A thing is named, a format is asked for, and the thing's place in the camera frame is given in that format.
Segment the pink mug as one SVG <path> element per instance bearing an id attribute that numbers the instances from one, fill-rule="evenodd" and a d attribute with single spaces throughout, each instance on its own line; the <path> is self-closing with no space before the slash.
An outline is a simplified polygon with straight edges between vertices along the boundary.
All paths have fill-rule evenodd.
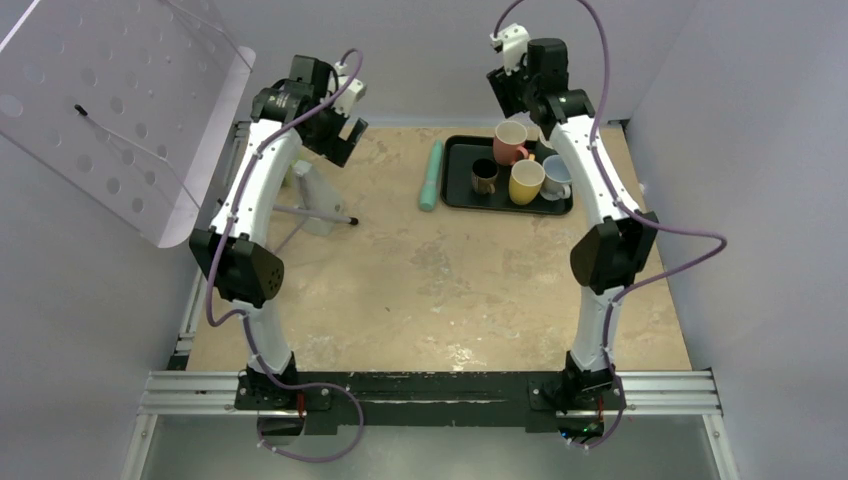
<path id="1" fill-rule="evenodd" d="M 504 120 L 499 123 L 493 138 L 495 162 L 501 166 L 511 167 L 520 160 L 534 160 L 535 155 L 525 147 L 527 138 L 527 127 L 518 121 Z"/>

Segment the grey-blue mug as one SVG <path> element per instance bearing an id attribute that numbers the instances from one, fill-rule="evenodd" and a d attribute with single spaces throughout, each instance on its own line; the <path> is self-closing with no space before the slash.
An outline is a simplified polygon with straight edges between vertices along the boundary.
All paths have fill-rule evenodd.
<path id="1" fill-rule="evenodd" d="M 572 197 L 572 177 L 565 160 L 559 155 L 551 155 L 542 162 L 545 180 L 540 195 L 547 201 L 567 200 Z"/>

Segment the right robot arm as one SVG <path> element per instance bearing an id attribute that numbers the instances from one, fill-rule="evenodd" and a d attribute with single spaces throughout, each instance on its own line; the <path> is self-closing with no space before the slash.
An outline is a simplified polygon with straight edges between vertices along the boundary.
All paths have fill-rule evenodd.
<path id="1" fill-rule="evenodd" d="M 630 216 L 639 205 L 606 153 L 588 95 L 568 85 L 565 42 L 532 39 L 512 25 L 491 36 L 490 43 L 503 58 L 487 75 L 502 112 L 530 116 L 565 161 L 585 206 L 588 231 L 570 253 L 582 288 L 577 334 L 559 384 L 547 395 L 558 407 L 584 407 L 614 386 L 619 296 L 644 269 L 657 232 Z"/>

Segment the dark teal hexagonal mug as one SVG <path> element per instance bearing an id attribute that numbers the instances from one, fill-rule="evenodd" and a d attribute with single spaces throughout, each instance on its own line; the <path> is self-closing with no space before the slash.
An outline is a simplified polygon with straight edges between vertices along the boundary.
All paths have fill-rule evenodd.
<path id="1" fill-rule="evenodd" d="M 548 157 L 557 155 L 557 151 L 543 136 L 540 136 L 536 140 L 535 147 L 533 148 L 533 154 L 535 155 L 535 160 L 537 162 L 543 163 Z"/>

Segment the yellow mug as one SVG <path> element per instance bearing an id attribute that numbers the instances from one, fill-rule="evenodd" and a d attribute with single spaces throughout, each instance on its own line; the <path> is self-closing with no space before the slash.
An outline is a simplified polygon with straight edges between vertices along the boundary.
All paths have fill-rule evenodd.
<path id="1" fill-rule="evenodd" d="M 510 200 L 519 206 L 528 205 L 539 194 L 545 179 L 544 168 L 537 161 L 524 159 L 516 162 L 510 171 L 508 185 Z"/>

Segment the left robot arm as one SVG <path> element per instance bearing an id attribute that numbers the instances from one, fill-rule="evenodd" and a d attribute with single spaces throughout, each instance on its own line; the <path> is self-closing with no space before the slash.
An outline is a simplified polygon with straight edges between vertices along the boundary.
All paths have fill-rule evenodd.
<path id="1" fill-rule="evenodd" d="M 248 342 L 239 380 L 238 409 L 304 410 L 306 385 L 284 339 L 274 299 L 284 263 L 267 247 L 276 197 L 302 149 L 342 167 L 368 127 L 359 119 L 340 133 L 364 96 L 360 62 L 330 64 L 297 55 L 288 76 L 253 97 L 244 156 L 229 193 L 211 224 L 196 228 L 189 246 L 206 284 L 204 313 L 212 327 L 238 318 Z"/>

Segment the brown mug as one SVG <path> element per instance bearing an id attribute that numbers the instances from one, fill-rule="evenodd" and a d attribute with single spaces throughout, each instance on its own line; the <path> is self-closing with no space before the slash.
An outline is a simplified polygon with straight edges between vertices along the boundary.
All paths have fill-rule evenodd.
<path id="1" fill-rule="evenodd" d="M 478 195 L 492 195 L 496 192 L 499 166 L 494 160 L 479 158 L 472 164 L 472 190 Z"/>

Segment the light green mug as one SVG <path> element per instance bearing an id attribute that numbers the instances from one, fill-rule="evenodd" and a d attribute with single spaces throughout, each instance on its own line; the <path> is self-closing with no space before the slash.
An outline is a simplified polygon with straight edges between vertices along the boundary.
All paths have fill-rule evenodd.
<path id="1" fill-rule="evenodd" d="M 295 166 L 298 163 L 298 159 L 294 159 L 286 170 L 284 179 L 282 181 L 282 185 L 284 187 L 292 187 L 296 183 L 297 174 L 295 173 Z"/>

